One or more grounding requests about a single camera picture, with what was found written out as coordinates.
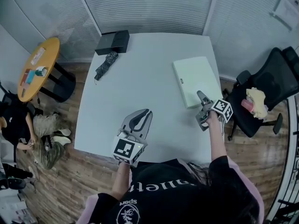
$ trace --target black and white marker cube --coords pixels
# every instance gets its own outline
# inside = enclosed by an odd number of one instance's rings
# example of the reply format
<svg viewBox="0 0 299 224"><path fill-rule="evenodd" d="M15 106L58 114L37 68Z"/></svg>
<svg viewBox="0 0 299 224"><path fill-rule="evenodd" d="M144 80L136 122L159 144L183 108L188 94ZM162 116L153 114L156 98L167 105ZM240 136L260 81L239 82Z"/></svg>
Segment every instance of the black and white marker cube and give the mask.
<svg viewBox="0 0 299 224"><path fill-rule="evenodd" d="M224 118L225 123L227 123L233 115L232 106L223 99L216 100L211 109L219 113Z"/></svg>
<svg viewBox="0 0 299 224"><path fill-rule="evenodd" d="M113 141L113 157L121 162L132 165L144 151L146 144L137 143L116 136Z"/></svg>

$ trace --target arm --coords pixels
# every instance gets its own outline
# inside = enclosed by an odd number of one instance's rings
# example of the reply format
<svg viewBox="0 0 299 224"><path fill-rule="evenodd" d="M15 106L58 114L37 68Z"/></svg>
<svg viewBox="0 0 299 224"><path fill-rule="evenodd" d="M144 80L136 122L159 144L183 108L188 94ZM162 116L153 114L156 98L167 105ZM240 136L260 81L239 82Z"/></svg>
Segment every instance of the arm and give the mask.
<svg viewBox="0 0 299 224"><path fill-rule="evenodd" d="M211 150L212 150L212 161L221 157L226 156L226 149L223 142L220 122L218 120L217 113L211 111L209 118L206 121L210 129L210 139L211 139Z"/></svg>
<svg viewBox="0 0 299 224"><path fill-rule="evenodd" d="M32 122L32 119L30 117L29 112L26 115L26 123L27 123L29 131L30 131L31 139L32 139L33 143L36 143L37 142L37 136L34 133L33 122Z"/></svg>
<svg viewBox="0 0 299 224"><path fill-rule="evenodd" d="M121 162L117 170L111 193L111 196L115 197L117 200L120 200L129 189L129 174L130 165Z"/></svg>
<svg viewBox="0 0 299 224"><path fill-rule="evenodd" d="M30 131L30 135L31 135L31 136L35 135L35 133L34 133L34 128L33 128L33 123L32 123L32 119L31 119L31 117L30 117L29 112L28 112L27 115L26 115L26 123L27 123L27 125L28 125L29 131Z"/></svg>
<svg viewBox="0 0 299 224"><path fill-rule="evenodd" d="M23 144L23 143L18 143L17 145L17 149L20 149L20 150L31 150L32 149L32 144Z"/></svg>

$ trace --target round yellow table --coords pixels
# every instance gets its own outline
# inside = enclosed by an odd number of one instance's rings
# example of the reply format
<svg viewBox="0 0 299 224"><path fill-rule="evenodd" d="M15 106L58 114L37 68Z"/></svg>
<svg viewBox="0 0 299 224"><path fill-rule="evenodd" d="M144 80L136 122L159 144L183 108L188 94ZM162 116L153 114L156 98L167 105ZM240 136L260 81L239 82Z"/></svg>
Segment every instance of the round yellow table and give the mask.
<svg viewBox="0 0 299 224"><path fill-rule="evenodd" d="M27 62L24 65L21 77L18 83L18 97L22 102L30 101L39 91L54 98L58 102L66 101L73 93L76 85L76 78L72 73L64 70L59 64L56 63L56 60L59 55L60 41L56 37L52 37L40 44L35 51L28 58ZM45 52L39 58L35 65L32 65L31 61L34 56L38 53L40 48L44 48ZM27 69L36 70L39 66L45 66L47 74L45 77L39 77L34 75L30 85L24 89L22 86L22 79ZM51 75L52 69L55 68L62 75L60 78L56 78ZM47 78L54 81L56 84L54 86L53 92L45 89L43 87Z"/></svg>

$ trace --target table leg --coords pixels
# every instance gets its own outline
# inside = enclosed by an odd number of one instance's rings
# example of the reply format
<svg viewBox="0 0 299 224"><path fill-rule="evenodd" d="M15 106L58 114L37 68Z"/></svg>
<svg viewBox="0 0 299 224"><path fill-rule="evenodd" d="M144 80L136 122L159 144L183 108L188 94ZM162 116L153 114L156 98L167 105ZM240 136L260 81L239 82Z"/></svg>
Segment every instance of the table leg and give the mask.
<svg viewBox="0 0 299 224"><path fill-rule="evenodd" d="M52 81L54 81L56 84L61 84L61 81L58 80L56 77L54 77L53 75L49 74L48 78Z"/></svg>
<svg viewBox="0 0 299 224"><path fill-rule="evenodd" d="M55 69L58 70L63 76L68 78L70 81L75 81L76 79L71 76L65 69L63 69L57 62L54 65Z"/></svg>
<svg viewBox="0 0 299 224"><path fill-rule="evenodd" d="M49 91L49 90L47 90L47 89L45 89L43 87L40 88L39 91L42 92L42 93L44 93L45 95L50 96L51 98L57 100L58 102L64 102L64 99L62 97L60 97L57 94L54 94L53 92L51 92L51 91Z"/></svg>

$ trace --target blue object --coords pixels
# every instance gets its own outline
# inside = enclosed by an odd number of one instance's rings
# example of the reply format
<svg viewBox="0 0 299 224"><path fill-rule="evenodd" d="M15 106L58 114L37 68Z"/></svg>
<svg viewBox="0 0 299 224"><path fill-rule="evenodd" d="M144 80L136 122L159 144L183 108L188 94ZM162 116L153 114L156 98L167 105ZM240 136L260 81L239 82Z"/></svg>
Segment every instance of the blue object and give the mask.
<svg viewBox="0 0 299 224"><path fill-rule="evenodd" d="M35 75L35 71L34 70L29 71L27 79L26 79L26 83L27 84L31 84L34 75Z"/></svg>

